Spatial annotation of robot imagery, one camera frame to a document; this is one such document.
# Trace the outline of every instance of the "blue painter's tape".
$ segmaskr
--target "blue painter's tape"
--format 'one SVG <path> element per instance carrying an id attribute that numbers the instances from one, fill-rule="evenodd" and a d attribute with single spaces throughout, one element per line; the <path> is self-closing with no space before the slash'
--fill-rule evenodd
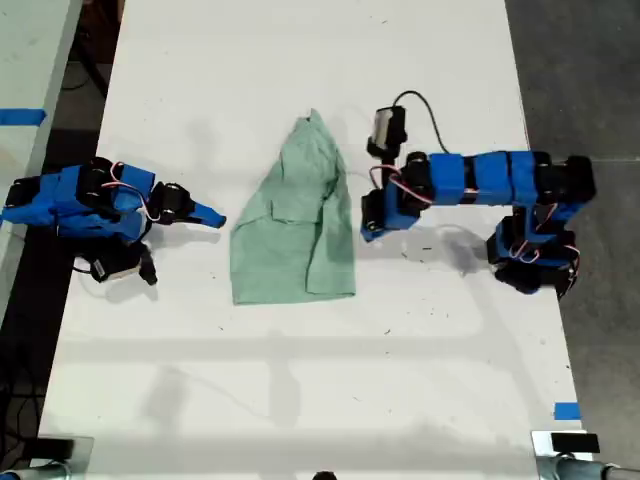
<path id="1" fill-rule="evenodd" d="M 38 127 L 46 117 L 41 108 L 0 108 L 0 125 Z"/>
<path id="2" fill-rule="evenodd" d="M 556 420 L 580 420 L 580 406 L 576 402 L 556 402 L 553 412 Z"/>

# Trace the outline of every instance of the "green cloth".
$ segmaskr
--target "green cloth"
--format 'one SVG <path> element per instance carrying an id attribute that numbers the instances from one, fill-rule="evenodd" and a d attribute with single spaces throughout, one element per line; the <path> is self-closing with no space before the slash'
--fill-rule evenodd
<path id="1" fill-rule="evenodd" d="M 322 118 L 299 118 L 231 233 L 235 304 L 355 294 L 344 161 Z"/>

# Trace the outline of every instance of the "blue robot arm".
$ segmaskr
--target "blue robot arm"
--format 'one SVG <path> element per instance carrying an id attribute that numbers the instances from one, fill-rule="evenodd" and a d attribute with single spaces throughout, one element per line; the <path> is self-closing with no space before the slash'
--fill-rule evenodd
<path id="1" fill-rule="evenodd" d="M 548 154 L 532 151 L 413 152 L 397 168 L 407 139 L 404 122 L 401 106 L 376 112 L 367 151 L 382 162 L 373 167 L 382 170 L 382 185 L 362 198 L 364 239 L 409 229 L 432 206 L 510 205 L 513 214 L 486 242 L 496 278 L 524 293 L 554 285 L 564 295 L 575 283 L 579 262 L 575 235 L 565 226 L 596 193 L 590 160 L 573 156 L 553 164 Z"/>
<path id="2" fill-rule="evenodd" d="M 78 256 L 89 261 L 98 281 L 138 268 L 152 284 L 155 268 L 142 238 L 154 223 L 221 228 L 226 221 L 192 200 L 180 185 L 154 184 L 152 172 L 96 157 L 58 173 L 16 180 L 2 219 L 55 228 Z"/>

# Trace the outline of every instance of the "concrete floor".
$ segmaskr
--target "concrete floor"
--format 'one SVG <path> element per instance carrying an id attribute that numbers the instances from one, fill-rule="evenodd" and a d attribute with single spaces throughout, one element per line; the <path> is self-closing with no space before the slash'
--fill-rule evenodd
<path id="1" fill-rule="evenodd" d="M 507 6 L 532 147 L 597 162 L 598 197 L 572 224 L 580 280 L 561 310 L 584 424 L 600 435 L 603 460 L 637 467 L 640 0 Z M 69 84 L 82 75 L 76 70 L 69 67 Z M 91 84 L 62 92 L 54 126 L 97 130 L 103 107 Z"/>

